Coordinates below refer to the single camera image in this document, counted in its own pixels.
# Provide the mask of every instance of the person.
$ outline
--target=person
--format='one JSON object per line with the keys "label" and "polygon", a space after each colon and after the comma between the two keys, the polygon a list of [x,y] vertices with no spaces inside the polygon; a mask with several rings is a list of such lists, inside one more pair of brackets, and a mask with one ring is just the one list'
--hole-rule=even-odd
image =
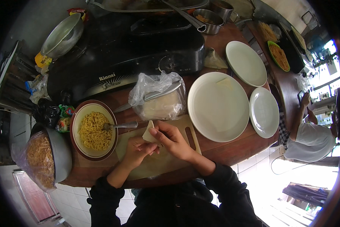
{"label": "person", "polygon": [[[318,125],[318,119],[307,107],[310,102],[310,94],[304,94],[300,109],[292,123],[291,131],[286,131],[285,117],[280,113],[279,140],[285,148],[284,157],[297,159],[304,162],[316,162],[329,154],[338,136],[335,116],[332,115],[330,129]],[[309,120],[313,123],[303,123],[304,112],[307,109]]]}
{"label": "person", "polygon": [[[175,126],[158,120],[149,132],[170,154],[189,162],[202,175],[206,186],[192,180],[143,188],[124,226],[262,226],[254,213],[247,185],[238,180],[231,167],[214,163],[195,152]],[[99,178],[90,190],[91,198],[87,202],[91,204],[92,227],[120,226],[116,209],[124,196],[122,185],[144,157],[154,152],[159,152],[157,144],[148,144],[141,137],[128,140],[123,160],[108,176]],[[219,208],[211,203],[213,196],[209,189],[219,195]]]}

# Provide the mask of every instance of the wooden table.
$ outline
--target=wooden table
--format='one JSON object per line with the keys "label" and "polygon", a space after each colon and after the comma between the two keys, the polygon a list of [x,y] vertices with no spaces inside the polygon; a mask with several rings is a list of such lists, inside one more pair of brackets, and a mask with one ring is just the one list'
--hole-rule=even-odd
{"label": "wooden table", "polygon": [[[241,32],[233,23],[228,23],[223,26],[217,35],[204,35],[205,46],[213,47],[215,51],[224,59],[225,57],[225,47],[228,42],[237,40],[244,42],[246,44],[246,39],[242,36]],[[215,69],[204,68],[199,75],[207,72],[216,71]],[[226,69],[218,70],[219,72],[227,73]],[[193,84],[195,79],[199,75],[188,75],[184,76],[184,81],[186,85],[186,90],[189,91],[190,86]],[[248,97],[250,97],[252,91],[255,87],[252,87],[243,81],[241,81],[236,75],[234,78],[242,85],[245,89]],[[268,83],[263,87],[270,89]],[[120,90],[113,93],[105,94],[101,97],[96,97],[96,99],[107,104],[111,109],[116,109],[117,107],[125,104],[128,101],[128,94],[131,88]],[[147,122],[141,121],[141,119],[136,115],[132,109],[127,109],[120,113],[116,113],[115,117],[119,124],[124,122],[129,122],[137,120],[139,122],[139,128],[145,127]],[[119,134],[130,131],[131,129],[120,129]],[[200,145],[203,156],[219,162],[224,165],[234,165],[241,162],[259,152],[269,147],[278,138],[278,131],[273,135],[273,137],[264,139],[260,137],[254,130],[251,121],[249,120],[245,131],[235,140],[226,143],[213,142],[204,136],[202,136],[198,131],[196,131],[196,136]],[[116,152],[113,152],[106,160],[103,165],[102,162],[90,162],[79,155],[74,149],[73,152],[73,169],[69,177],[62,181],[62,184],[67,184],[76,187],[91,187],[95,184],[95,180],[101,176],[105,176],[110,173],[114,166],[118,163],[118,157]],[[175,170],[169,173],[161,174],[155,179],[138,179],[126,181],[124,184],[125,188],[144,188],[144,187],[154,187],[166,184],[176,184],[184,182],[190,179],[194,179],[199,176],[191,166]]]}
{"label": "wooden table", "polygon": [[286,129],[291,130],[292,121],[297,114],[300,103],[298,100],[298,94],[300,89],[298,87],[297,78],[299,74],[295,74],[291,71],[285,72],[279,66],[276,65],[272,59],[268,50],[267,42],[264,41],[262,33],[258,30],[258,26],[254,21],[246,22],[247,27],[253,34],[257,43],[259,44],[266,60],[268,62],[267,71],[275,79],[276,86],[281,97],[281,104],[285,115]]}

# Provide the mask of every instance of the cutting board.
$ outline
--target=cutting board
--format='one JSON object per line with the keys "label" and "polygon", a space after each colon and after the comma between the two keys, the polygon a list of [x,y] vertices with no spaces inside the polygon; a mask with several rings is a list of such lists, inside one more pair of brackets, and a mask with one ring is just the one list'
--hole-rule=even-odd
{"label": "cutting board", "polygon": [[[170,125],[176,126],[181,134],[183,135],[185,141],[194,148],[196,152],[201,154],[199,143],[196,138],[196,134],[191,123],[189,115],[183,115],[178,120],[168,120],[166,121]],[[188,138],[186,133],[186,128],[189,128],[190,133],[188,135],[191,138]],[[130,131],[119,135],[118,143],[116,146],[116,153],[119,161],[122,161],[127,147],[127,141],[130,137],[133,136],[142,136],[145,132],[146,128],[137,129],[134,131]],[[131,171],[127,180],[137,180],[142,178],[155,178],[156,176],[171,172],[173,170],[181,169],[183,167],[189,166],[189,163],[186,161],[179,160],[172,156],[169,152],[167,152],[166,148],[160,148],[160,154],[153,153],[151,156],[147,155],[140,166]]]}

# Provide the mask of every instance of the hand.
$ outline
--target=hand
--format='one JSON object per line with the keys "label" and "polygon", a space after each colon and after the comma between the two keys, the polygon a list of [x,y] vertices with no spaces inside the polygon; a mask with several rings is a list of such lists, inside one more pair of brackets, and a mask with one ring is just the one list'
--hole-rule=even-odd
{"label": "hand", "polygon": [[146,155],[159,153],[159,147],[155,143],[148,143],[142,137],[131,137],[128,139],[126,154],[122,165],[131,170],[141,164]]}
{"label": "hand", "polygon": [[149,133],[160,141],[174,157],[190,161],[194,154],[197,154],[185,141],[179,129],[173,125],[157,120],[154,122],[154,129],[149,129]]}
{"label": "hand", "polygon": [[309,120],[314,123],[315,125],[318,124],[318,119],[317,117],[315,116],[314,112],[309,110],[309,107],[306,107],[307,108],[307,114],[309,115]]}
{"label": "hand", "polygon": [[310,103],[310,93],[306,92],[306,93],[304,94],[303,98],[301,99],[301,104],[300,104],[300,106],[301,106],[302,108],[305,108],[305,107],[307,107],[307,106],[309,105],[309,103]]}

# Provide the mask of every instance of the gas stove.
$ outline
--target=gas stove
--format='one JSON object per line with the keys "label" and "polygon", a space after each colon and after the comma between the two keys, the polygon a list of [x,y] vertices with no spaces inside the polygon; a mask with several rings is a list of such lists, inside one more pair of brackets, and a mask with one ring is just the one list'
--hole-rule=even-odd
{"label": "gas stove", "polygon": [[204,66],[204,38],[179,15],[141,18],[109,13],[91,18],[77,44],[50,65],[47,91],[73,102],[133,86],[139,73],[189,75]]}

